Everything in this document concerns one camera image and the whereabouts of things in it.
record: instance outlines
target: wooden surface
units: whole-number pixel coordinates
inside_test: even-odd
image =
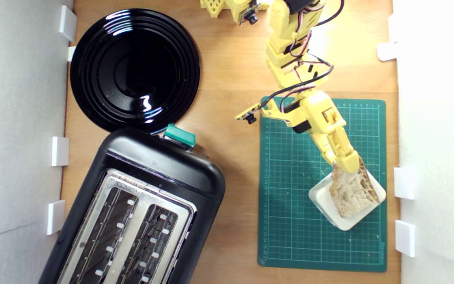
[[[329,0],[323,17],[333,14],[338,6],[339,0]],[[265,65],[270,36],[266,13],[259,13],[256,25],[239,27],[232,22],[229,11],[222,11],[219,18],[210,18],[207,11],[200,9],[198,0],[75,0],[76,39],[99,18],[131,7],[155,9],[180,21],[200,52],[200,89],[194,104],[176,125],[196,133],[198,144],[220,164],[227,190],[191,283],[399,284],[400,254],[394,248],[394,220],[400,211],[393,197],[393,167],[398,164],[396,63],[382,63],[376,56],[376,44],[388,40],[391,0],[346,0],[342,14],[317,27],[310,44],[312,52],[335,65],[329,81],[322,86],[331,97],[386,101],[386,273],[269,268],[257,264],[259,125],[236,122],[233,117],[277,90]],[[71,159],[63,172],[61,194],[67,211],[107,134],[83,115],[68,86],[65,135],[71,139]]]

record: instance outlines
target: toast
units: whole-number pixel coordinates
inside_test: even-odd
[[[329,191],[342,218],[351,217],[373,204],[380,203],[360,156],[359,164],[357,172],[348,173],[333,163],[333,182]]]

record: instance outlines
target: round black plate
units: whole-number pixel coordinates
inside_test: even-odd
[[[126,9],[83,34],[71,61],[71,88],[85,115],[107,131],[162,131],[192,104],[199,55],[180,23],[157,11]]]

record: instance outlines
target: white square plate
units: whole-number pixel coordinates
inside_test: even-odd
[[[378,194],[378,198],[380,199],[380,203],[382,203],[386,199],[386,191],[380,185],[380,183],[367,171],[369,179],[373,185],[376,194]],[[329,187],[332,185],[332,173],[328,176],[323,178],[317,185],[315,185],[309,191],[309,198],[311,201],[318,207],[320,212],[327,218],[327,220],[332,223],[332,225],[336,226],[340,230],[347,231],[353,228],[358,222],[360,222],[365,216],[367,216],[370,212],[372,212],[379,204],[373,204],[370,207],[365,208],[361,212],[349,217],[349,218],[342,218],[337,212],[337,208],[335,208],[334,201],[332,196],[329,192]]]

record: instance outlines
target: yellow robotic arm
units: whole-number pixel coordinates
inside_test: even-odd
[[[359,167],[359,156],[344,131],[346,121],[329,95],[316,89],[334,67],[307,52],[311,28],[337,16],[344,0],[341,0],[339,11],[334,16],[319,22],[325,3],[326,0],[272,2],[270,27],[273,34],[267,44],[266,62],[281,90],[235,118],[252,124],[256,121],[254,114],[260,111],[263,117],[283,120],[296,133],[310,133],[327,163],[337,163],[345,171],[355,172]],[[217,17],[220,9],[229,8],[234,22],[239,24],[246,21],[254,24],[257,20],[256,12],[267,9],[254,0],[201,0],[201,6],[207,8],[212,17]],[[295,94],[296,98],[283,108],[283,105],[278,106],[274,102],[274,97],[285,92],[285,97]]]

